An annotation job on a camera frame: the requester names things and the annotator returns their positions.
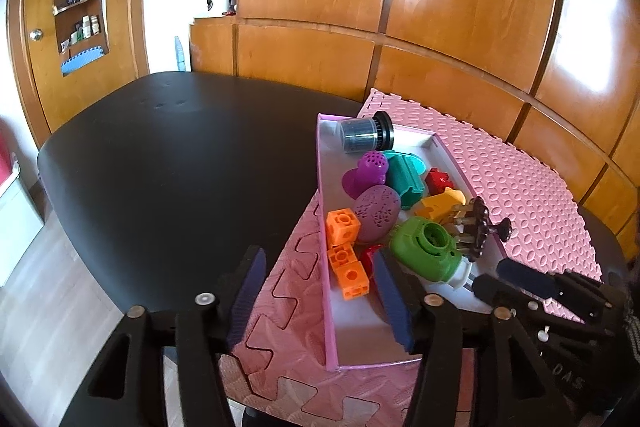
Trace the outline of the pink white cardboard tray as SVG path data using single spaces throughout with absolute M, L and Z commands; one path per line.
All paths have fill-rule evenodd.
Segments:
M 394 333 L 376 286 L 373 254 L 386 248 L 424 291 L 459 309 L 487 313 L 471 282 L 506 257 L 508 220 L 478 239 L 456 216 L 477 193 L 434 132 L 395 126 L 390 150 L 375 150 L 371 119 L 320 115 L 317 159 L 326 367 L 372 369 L 408 363 L 410 343 Z

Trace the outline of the orange cube block toy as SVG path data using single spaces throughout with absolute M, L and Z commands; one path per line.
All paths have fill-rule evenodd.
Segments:
M 344 300 L 367 296 L 370 291 L 368 274 L 354 248 L 360 227 L 350 208 L 331 210 L 326 215 L 326 254 Z

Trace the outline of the blue foam mat piece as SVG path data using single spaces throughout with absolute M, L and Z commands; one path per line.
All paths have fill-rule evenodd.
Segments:
M 175 52 L 176 52 L 177 69 L 179 72 L 185 72 L 186 58 L 184 57 L 183 46 L 178 36 L 175 36 Z

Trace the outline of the red puzzle piece block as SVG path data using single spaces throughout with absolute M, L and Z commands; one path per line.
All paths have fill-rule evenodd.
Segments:
M 456 186 L 454 185 L 454 182 L 451 181 L 449 174 L 437 168 L 431 168 L 427 171 L 425 183 L 428 194 L 431 196 L 442 194 L 447 190 L 447 188 L 451 188 L 451 190 L 456 189 Z

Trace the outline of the dark brown mushroom brush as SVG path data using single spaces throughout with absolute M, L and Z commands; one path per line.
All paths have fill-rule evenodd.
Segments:
M 495 235 L 500 242 L 506 243 L 513 231 L 509 218 L 497 223 L 491 221 L 489 208 L 480 196 L 454 207 L 452 218 L 444 228 L 454 239 L 457 251 L 471 262 L 482 257 L 489 236 Z

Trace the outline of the magenta perforated strainer cup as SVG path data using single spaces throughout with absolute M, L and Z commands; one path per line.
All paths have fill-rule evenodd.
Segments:
M 378 150 L 370 150 L 358 160 L 355 168 L 343 174 L 343 190 L 352 199 L 357 199 L 368 188 L 384 184 L 387 171 L 386 156 Z

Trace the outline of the yellow plastic piece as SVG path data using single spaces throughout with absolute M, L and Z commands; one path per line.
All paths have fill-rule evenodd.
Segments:
M 447 190 L 438 195 L 426 196 L 412 207 L 412 212 L 427 220 L 442 223 L 451 220 L 459 206 L 466 204 L 465 195 L 459 190 Z

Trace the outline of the purple oval perforated case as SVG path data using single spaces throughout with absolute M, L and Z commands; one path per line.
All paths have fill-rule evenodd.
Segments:
M 393 227 L 400 211 L 398 193 L 387 185 L 375 185 L 364 191 L 352 206 L 360 222 L 359 243 L 382 239 Z

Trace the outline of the wooden door with shelves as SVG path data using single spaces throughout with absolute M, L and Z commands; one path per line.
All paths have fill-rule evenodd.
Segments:
M 8 0 L 16 87 L 37 145 L 149 72 L 142 0 Z

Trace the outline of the red white storage box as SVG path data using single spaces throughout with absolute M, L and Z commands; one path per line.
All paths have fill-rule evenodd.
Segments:
M 32 197 L 38 182 L 34 158 L 24 154 L 9 121 L 1 118 L 1 286 L 43 228 Z

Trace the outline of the green white plug device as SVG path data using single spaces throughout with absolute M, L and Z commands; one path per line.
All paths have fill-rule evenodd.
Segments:
M 472 265 L 447 230 L 431 220 L 414 216 L 398 225 L 390 236 L 390 251 L 408 269 L 432 283 L 462 287 Z

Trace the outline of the teal plastic cylinder cup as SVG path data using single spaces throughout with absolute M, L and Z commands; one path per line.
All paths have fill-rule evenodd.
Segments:
M 408 210 L 424 196 L 426 187 L 422 176 L 426 173 L 426 165 L 411 153 L 384 150 L 383 155 L 388 164 L 385 184 L 399 195 L 400 208 Z

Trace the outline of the black padded massage table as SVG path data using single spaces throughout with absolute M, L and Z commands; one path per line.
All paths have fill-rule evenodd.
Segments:
M 347 109 L 341 98 L 282 83 L 161 72 L 63 124 L 38 166 L 65 233 L 124 315 L 135 305 L 190 309 L 248 247 L 265 251 L 266 279 L 243 338 L 219 358 L 228 404 L 303 426 L 405 426 L 419 355 L 372 369 L 326 367 L 317 124 Z M 363 114 L 378 110 L 394 127 L 439 135 L 491 221 L 512 221 L 504 259 L 601 282 L 580 260 L 589 237 L 554 171 L 467 124 L 373 92 Z M 466 348 L 454 426 L 472 426 L 474 369 Z M 591 413 L 610 426 L 639 421 L 639 390 L 605 412 L 564 398 L 573 426 Z

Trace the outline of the red glossy cylinder bottle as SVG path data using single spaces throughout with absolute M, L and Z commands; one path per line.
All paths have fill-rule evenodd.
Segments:
M 373 268 L 373 257 L 377 251 L 383 248 L 381 244 L 368 245 L 360 251 L 359 260 L 363 266 L 364 272 L 366 272 L 369 279 L 369 286 L 371 291 L 375 288 L 375 277 Z

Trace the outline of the clear jar black lid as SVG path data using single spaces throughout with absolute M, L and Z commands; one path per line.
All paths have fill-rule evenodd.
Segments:
M 335 134 L 345 153 L 367 153 L 371 150 L 391 150 L 395 130 L 392 118 L 378 110 L 368 118 L 347 118 L 337 123 Z

